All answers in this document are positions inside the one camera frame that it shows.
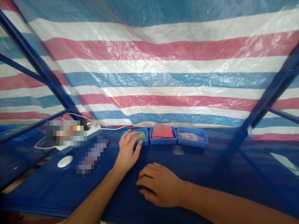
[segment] small plastic bag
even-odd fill
[[[152,138],[174,138],[171,126],[154,126]]]
[[[182,146],[173,146],[172,152],[174,155],[184,155],[183,147]]]
[[[187,133],[187,132],[180,132],[179,137],[183,139],[188,139],[188,140],[193,140],[193,141],[198,141],[198,142],[203,142],[204,138],[194,134],[194,133]]]
[[[141,135],[142,138],[141,139],[137,139],[137,142],[139,142],[140,140],[146,140],[147,139],[147,136],[146,136],[146,133],[144,131],[140,131],[138,134],[135,134],[131,137],[131,139],[134,137],[134,136],[139,136]]]

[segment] green packet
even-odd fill
[[[146,139],[147,139],[146,133],[145,133],[144,131],[141,131],[141,132],[139,132],[138,134],[133,135],[133,136],[131,137],[131,139],[132,139],[134,136],[139,136],[139,135],[141,135],[142,138],[137,139],[137,142],[139,142],[140,140],[146,140]]]

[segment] finger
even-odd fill
[[[138,181],[136,182],[136,185],[144,186],[144,187],[151,189],[152,191],[155,191],[156,188],[155,188],[154,182],[155,182],[155,180],[153,178],[143,176],[140,179],[138,179]]]
[[[134,136],[134,137],[131,139],[131,141],[128,143],[128,146],[131,147],[131,148],[133,149],[133,147],[134,147],[136,141],[137,141],[138,139],[141,139],[141,138],[142,138],[141,135],[136,135],[136,136]]]
[[[125,140],[127,134],[128,134],[130,131],[131,131],[131,129],[127,130],[127,131],[122,135],[121,140],[119,141],[119,143],[123,143],[123,142],[124,142],[124,140]]]
[[[155,166],[157,166],[157,167],[163,167],[162,165],[160,165],[160,164],[158,164],[158,163],[156,163],[156,162],[154,162],[153,165],[155,165]]]
[[[151,177],[151,178],[154,178],[156,175],[157,175],[157,171],[150,168],[149,166],[146,166],[145,168],[143,168],[142,171],[140,171],[139,173],[139,179],[143,176],[148,176],[148,177]]]
[[[144,195],[144,197],[147,201],[150,201],[151,203],[153,203],[156,206],[159,205],[160,199],[153,192],[150,192],[149,190],[147,190],[145,188],[141,189],[139,192]]]
[[[134,159],[136,159],[136,161],[139,157],[141,147],[142,147],[142,140],[138,142],[138,144],[136,146],[136,149],[135,149],[135,152],[133,153],[133,157],[134,157]]]
[[[153,170],[156,170],[156,171],[159,170],[159,167],[156,166],[156,165],[154,165],[154,164],[149,163],[147,166],[150,167],[150,168],[152,168]]]
[[[132,138],[133,135],[135,134],[138,134],[139,132],[136,132],[136,131],[133,131],[133,132],[130,132],[129,134],[127,134],[127,137],[125,138],[124,140],[124,144],[128,144]]]

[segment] striped tarp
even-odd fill
[[[9,0],[0,8],[79,111],[106,125],[240,127],[299,40],[299,1],[14,3],[18,9]],[[33,69],[3,33],[0,43],[3,54]],[[7,65],[0,71],[1,124],[61,110],[43,84]],[[299,115],[298,88],[296,81],[286,90],[280,110]],[[297,130],[267,114],[254,137],[298,140]]]

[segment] electrical cord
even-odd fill
[[[46,138],[46,136],[43,137],[41,140],[39,140],[39,141],[34,145],[34,148],[36,148],[36,149],[53,149],[53,148],[56,147],[56,146],[52,146],[52,147],[38,147],[37,145],[38,145],[42,140],[44,140],[45,138]]]
[[[103,123],[100,123],[100,122],[98,122],[98,121],[89,119],[89,118],[84,117],[84,116],[81,116],[81,115],[77,115],[77,114],[73,114],[73,113],[68,113],[68,114],[72,114],[72,115],[76,115],[76,116],[79,116],[79,117],[83,117],[83,118],[85,118],[85,119],[87,119],[87,120],[92,121],[92,122],[87,123],[87,125],[90,125],[90,124],[92,124],[92,123],[98,123],[98,124],[104,125]],[[122,128],[124,128],[124,127],[126,127],[126,126],[122,126],[122,127],[120,127],[120,128],[100,128],[100,129],[101,129],[101,130],[119,130],[119,129],[122,129]],[[46,138],[46,136],[43,137],[41,140],[39,140],[39,141],[34,145],[34,148],[36,148],[36,149],[53,149],[53,148],[56,147],[56,146],[46,147],[46,148],[44,148],[44,147],[38,147],[37,145],[38,145],[42,140],[44,140],[45,138]]]

